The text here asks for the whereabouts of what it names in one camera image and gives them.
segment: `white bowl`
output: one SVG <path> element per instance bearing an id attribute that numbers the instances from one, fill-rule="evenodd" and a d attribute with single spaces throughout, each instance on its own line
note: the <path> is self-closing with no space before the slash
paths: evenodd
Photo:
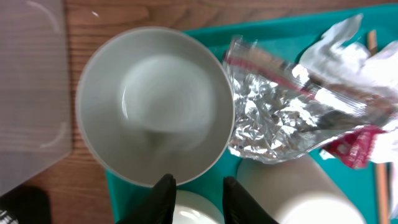
<path id="1" fill-rule="evenodd" d="M 150 187 L 166 173 L 180 185 L 207 171 L 231 136 L 234 106 L 206 47 L 176 30 L 146 27 L 112 38 L 91 57 L 76 116 L 105 168 Z"/>
<path id="2" fill-rule="evenodd" d="M 175 198 L 173 224 L 222 224 L 224 217 L 215 205 L 204 197 L 178 190 Z"/>

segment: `white bottle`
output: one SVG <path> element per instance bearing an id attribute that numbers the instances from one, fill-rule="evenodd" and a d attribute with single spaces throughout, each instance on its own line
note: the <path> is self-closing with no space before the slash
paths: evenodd
<path id="1" fill-rule="evenodd" d="M 237 179 L 280 224 L 366 223 L 310 156 L 274 165 L 244 159 Z"/>

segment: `clear plastic container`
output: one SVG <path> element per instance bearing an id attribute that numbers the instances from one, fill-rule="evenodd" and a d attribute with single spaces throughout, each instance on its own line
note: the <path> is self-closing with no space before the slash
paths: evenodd
<path id="1" fill-rule="evenodd" d="M 0 195 L 71 150 L 60 0 L 0 1 Z"/>

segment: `bowl rim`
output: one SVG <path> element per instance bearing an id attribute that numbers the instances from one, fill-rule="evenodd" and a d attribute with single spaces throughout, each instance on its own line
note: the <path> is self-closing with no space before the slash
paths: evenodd
<path id="1" fill-rule="evenodd" d="M 109 165 L 107 165 L 107 163 L 105 163 L 104 160 L 102 160 L 102 158 L 98 155 L 98 153 L 94 150 L 93 145 L 91 144 L 90 140 L 88 139 L 88 136 L 86 134 L 86 131 L 84 129 L 83 126 L 83 118 L 81 116 L 80 113 L 80 109 L 81 109 L 81 98 L 82 98 L 82 89 L 83 86 L 86 83 L 86 79 L 88 77 L 88 71 L 92 69 L 92 67 L 95 65 L 95 61 L 97 61 L 98 57 L 109 47 L 111 47 L 111 44 L 117 42 L 120 38 L 125 37 L 127 35 L 133 35 L 133 34 L 138 34 L 141 32 L 151 32 L 151 31 L 161 31 L 161 32 L 166 32 L 166 33 L 173 33 L 175 35 L 179 35 L 180 37 L 187 39 L 189 42 L 191 42 L 193 45 L 196 45 L 197 47 L 201 48 L 202 50 L 204 50 L 204 52 L 209 56 L 209 58 L 211 58 L 212 61 L 214 61 L 214 63 L 217 64 L 217 66 L 219 67 L 219 69 L 222 71 L 222 73 L 224 74 L 225 80 L 228 83 L 228 88 L 229 88 L 229 96 L 232 102 L 232 120 L 231 120 L 231 127 L 229 129 L 229 134 L 228 134 L 228 138 L 225 142 L 224 148 L 221 150 L 220 154 L 214 159 L 214 161 L 205 169 L 203 170 L 201 173 L 197 174 L 196 176 L 185 180 L 183 182 L 179 182 L 177 183 L 177 186 L 179 185 L 183 185 L 186 184 L 188 182 L 191 182 L 193 180 L 195 180 L 196 178 L 202 176 L 205 172 L 207 172 L 209 169 L 211 169 L 220 159 L 220 157 L 224 154 L 227 146 L 228 146 L 228 142 L 231 139 L 232 133 L 233 133 L 233 128 L 234 128 L 234 121 L 235 121 L 235 106 L 234 106 L 234 101 L 233 101 L 233 91 L 232 91 L 232 87 L 229 81 L 229 78 L 223 68 L 223 66 L 221 65 L 220 61 L 213 55 L 213 53 L 206 47 L 204 46 L 202 43 L 200 43 L 198 40 L 194 39 L 193 37 L 184 34 L 183 32 L 179 31 L 179 30 L 175 30 L 175 29 L 171 29 L 171 28 L 166 28 L 166 27 L 157 27 L 157 26 L 145 26 L 145 27 L 138 27 L 138 28 L 134 28 L 134 29 L 129 29 L 126 30 L 120 34 L 115 35 L 114 37 L 110 38 L 109 40 L 107 40 L 104 44 L 102 44 L 94 53 L 93 55 L 90 57 L 90 59 L 87 61 L 84 69 L 82 70 L 81 74 L 80 74 L 80 78 L 79 78 L 79 82 L 77 85 L 77 89 L 76 89 L 76 97 L 75 97 L 75 116 L 76 116 L 76 120 L 77 120 L 77 126 L 78 126 L 78 130 L 81 134 L 81 136 L 83 137 L 83 141 L 86 144 L 88 150 L 92 153 L 92 155 L 94 155 L 94 158 L 107 170 L 110 170 L 112 172 L 112 174 L 114 174 L 115 176 L 119 177 L 120 179 L 132 183 L 134 185 L 138 185 L 141 187 L 153 187 L 153 184 L 144 184 L 144 183 L 140 183 L 138 181 L 129 179 L 123 175 L 121 175 L 119 172 L 117 172 L 116 170 L 114 170 L 112 167 L 110 167 Z"/>

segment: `black object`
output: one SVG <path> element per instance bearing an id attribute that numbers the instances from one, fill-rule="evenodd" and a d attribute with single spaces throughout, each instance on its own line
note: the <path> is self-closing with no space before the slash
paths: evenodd
<path id="1" fill-rule="evenodd" d="M 117 224 L 172 224 L 176 194 L 173 175 L 164 175 L 148 197 Z"/>
<path id="2" fill-rule="evenodd" d="M 51 224 L 47 194 L 37 188 L 20 186 L 0 198 L 0 223 Z"/>
<path id="3" fill-rule="evenodd" d="M 225 224 L 278 224 L 234 177 L 223 182 Z"/>
<path id="4" fill-rule="evenodd" d="M 226 224 L 278 224 L 234 177 L 224 178 L 223 211 Z M 172 224 L 177 187 L 164 175 L 148 197 L 117 224 Z"/>

